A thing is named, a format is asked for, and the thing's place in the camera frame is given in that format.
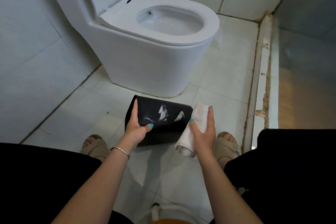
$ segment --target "person's left arm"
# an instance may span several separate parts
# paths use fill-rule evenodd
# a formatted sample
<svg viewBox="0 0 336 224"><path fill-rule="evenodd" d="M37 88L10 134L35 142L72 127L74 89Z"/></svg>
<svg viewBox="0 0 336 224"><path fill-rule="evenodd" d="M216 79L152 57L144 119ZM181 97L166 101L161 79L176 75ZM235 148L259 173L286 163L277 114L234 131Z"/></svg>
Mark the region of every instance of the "person's left arm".
<svg viewBox="0 0 336 224"><path fill-rule="evenodd" d="M117 147L130 154L153 125L138 123L138 105L134 102L131 119ZM104 163L80 187L53 223L108 223L128 156L114 148Z"/></svg>

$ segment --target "person's right arm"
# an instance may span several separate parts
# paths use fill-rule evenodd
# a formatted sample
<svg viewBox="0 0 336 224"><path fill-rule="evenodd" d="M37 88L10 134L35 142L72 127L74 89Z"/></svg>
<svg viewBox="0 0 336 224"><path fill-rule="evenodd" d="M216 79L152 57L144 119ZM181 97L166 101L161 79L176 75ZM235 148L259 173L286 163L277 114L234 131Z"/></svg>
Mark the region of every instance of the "person's right arm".
<svg viewBox="0 0 336 224"><path fill-rule="evenodd" d="M262 224L262 221L235 190L213 155L216 132L212 107L209 107L206 132L201 133L194 121L190 122L189 126L194 135L194 149L202 168L216 224Z"/></svg>

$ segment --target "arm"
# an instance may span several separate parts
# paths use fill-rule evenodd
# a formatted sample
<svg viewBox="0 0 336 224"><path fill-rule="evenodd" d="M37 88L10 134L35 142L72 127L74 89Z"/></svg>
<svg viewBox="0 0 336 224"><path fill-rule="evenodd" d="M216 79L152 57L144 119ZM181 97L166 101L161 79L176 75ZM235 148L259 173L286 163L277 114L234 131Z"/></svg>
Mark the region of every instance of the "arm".
<svg viewBox="0 0 336 224"><path fill-rule="evenodd" d="M236 192L213 156L216 132L212 108L209 107L208 126L205 133L200 132L194 121L190 122L189 126L194 135L194 149L202 168L216 223L262 223Z"/></svg>
<svg viewBox="0 0 336 224"><path fill-rule="evenodd" d="M128 154L153 126L148 124L140 127L137 112L138 105L135 100L126 132L116 145ZM53 223L108 223L127 160L126 154L113 149L105 162L69 200Z"/></svg>

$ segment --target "finger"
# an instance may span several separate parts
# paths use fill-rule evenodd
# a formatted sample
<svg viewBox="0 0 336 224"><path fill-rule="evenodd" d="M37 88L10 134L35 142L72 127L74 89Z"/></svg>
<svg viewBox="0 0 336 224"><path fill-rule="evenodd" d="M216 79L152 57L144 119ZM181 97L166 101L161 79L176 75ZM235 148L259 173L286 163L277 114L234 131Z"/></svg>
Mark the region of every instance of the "finger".
<svg viewBox="0 0 336 224"><path fill-rule="evenodd" d="M194 122L193 119L189 120L189 127L190 127L191 132L194 134L194 136L201 134L196 122Z"/></svg>
<svg viewBox="0 0 336 224"><path fill-rule="evenodd" d="M212 106L209 106L207 131L211 131L214 128L215 128L215 119L213 118L213 109Z"/></svg>
<svg viewBox="0 0 336 224"><path fill-rule="evenodd" d="M153 123L147 124L146 126L144 126L144 128L146 130L146 133L148 133L149 131L151 131L153 127L154 127Z"/></svg>
<svg viewBox="0 0 336 224"><path fill-rule="evenodd" d="M135 99L130 120L138 122L138 100Z"/></svg>

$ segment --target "forearm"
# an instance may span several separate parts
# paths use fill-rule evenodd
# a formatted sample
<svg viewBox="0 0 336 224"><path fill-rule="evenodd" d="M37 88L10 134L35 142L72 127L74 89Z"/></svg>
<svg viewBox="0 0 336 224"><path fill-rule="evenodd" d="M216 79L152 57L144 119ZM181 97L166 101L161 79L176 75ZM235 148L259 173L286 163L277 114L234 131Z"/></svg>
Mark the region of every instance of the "forearm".
<svg viewBox="0 0 336 224"><path fill-rule="evenodd" d="M213 154L197 156L216 223L262 223L237 193Z"/></svg>
<svg viewBox="0 0 336 224"><path fill-rule="evenodd" d="M123 140L117 146L127 153L133 150ZM126 154L113 149L53 223L108 223L127 161Z"/></svg>

